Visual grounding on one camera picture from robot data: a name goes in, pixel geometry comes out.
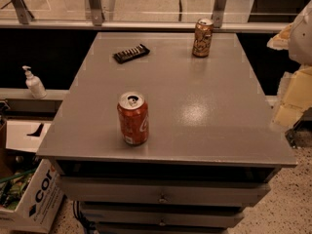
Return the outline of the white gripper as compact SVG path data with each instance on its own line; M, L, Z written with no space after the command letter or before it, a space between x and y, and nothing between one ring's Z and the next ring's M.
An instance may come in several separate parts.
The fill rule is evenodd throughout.
M290 59L302 65L295 73L281 78L272 123L292 128L303 113L312 107L312 0L288 24L267 42L273 50L289 49Z

